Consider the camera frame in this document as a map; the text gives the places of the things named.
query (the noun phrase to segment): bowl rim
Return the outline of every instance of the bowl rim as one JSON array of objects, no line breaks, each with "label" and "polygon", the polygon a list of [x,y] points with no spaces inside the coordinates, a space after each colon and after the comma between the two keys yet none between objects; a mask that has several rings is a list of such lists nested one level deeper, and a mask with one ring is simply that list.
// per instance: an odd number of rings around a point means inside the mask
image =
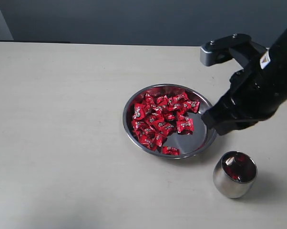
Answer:
[{"label": "bowl rim", "polygon": [[183,155],[178,155],[178,156],[172,156],[172,155],[164,155],[164,154],[160,154],[159,152],[155,152],[155,151],[152,151],[146,147],[144,147],[143,145],[141,145],[135,138],[134,136],[132,135],[131,131],[129,130],[128,128],[128,124],[127,124],[127,120],[126,120],[126,114],[127,114],[127,110],[128,110],[128,107],[130,106],[131,102],[139,95],[141,94],[142,92],[144,91],[147,91],[151,88],[154,88],[154,87],[166,87],[166,86],[173,86],[173,87],[179,87],[179,88],[183,88],[185,89],[186,91],[191,91],[193,93],[195,93],[197,96],[199,96],[202,100],[204,100],[208,106],[212,107],[211,103],[204,97],[202,96],[199,92],[191,89],[191,88],[188,88],[188,87],[185,87],[185,86],[181,86],[181,85],[178,85],[178,84],[172,84],[172,83],[160,83],[160,84],[154,84],[154,85],[151,85],[151,86],[148,86],[148,87],[145,87],[141,90],[139,90],[138,92],[136,92],[134,95],[132,95],[132,97],[128,100],[128,102],[126,103],[126,105],[124,106],[124,109],[123,109],[123,127],[128,135],[128,137],[130,138],[130,140],[135,144],[137,145],[140,149],[142,149],[143,151],[149,153],[149,154],[152,154],[152,155],[155,155],[155,156],[158,156],[158,157],[162,157],[162,158],[167,158],[167,159],[182,159],[182,158],[187,158],[187,157],[190,157],[190,156],[196,156],[200,153],[202,153],[204,150],[206,150],[212,143],[213,141],[215,140],[216,136],[217,136],[217,132],[215,131],[215,129],[212,129],[212,130],[208,130],[208,131],[213,131],[212,133],[212,136],[210,137],[209,141],[200,149],[198,150],[194,150],[190,153],[187,153],[187,154],[183,154]]}]

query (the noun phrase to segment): table surface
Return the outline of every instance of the table surface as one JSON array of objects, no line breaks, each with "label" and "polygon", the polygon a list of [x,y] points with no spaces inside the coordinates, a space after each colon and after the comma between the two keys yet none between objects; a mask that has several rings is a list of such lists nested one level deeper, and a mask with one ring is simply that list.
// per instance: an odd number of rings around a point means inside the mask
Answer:
[{"label": "table surface", "polygon": [[[214,104],[238,69],[203,66],[198,47],[0,42],[0,229],[287,228],[287,101],[188,159],[147,154],[123,129],[138,90],[175,83]],[[212,181],[230,150],[258,167],[238,200]]]}]

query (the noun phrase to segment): stainless steel cup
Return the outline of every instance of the stainless steel cup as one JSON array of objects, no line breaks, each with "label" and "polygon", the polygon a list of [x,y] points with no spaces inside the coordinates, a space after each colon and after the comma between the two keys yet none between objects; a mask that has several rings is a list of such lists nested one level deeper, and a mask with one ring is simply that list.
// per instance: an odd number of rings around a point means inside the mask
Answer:
[{"label": "stainless steel cup", "polygon": [[257,177],[257,167],[246,154],[230,151],[224,154],[214,169],[215,187],[224,196],[239,198],[251,187]]}]

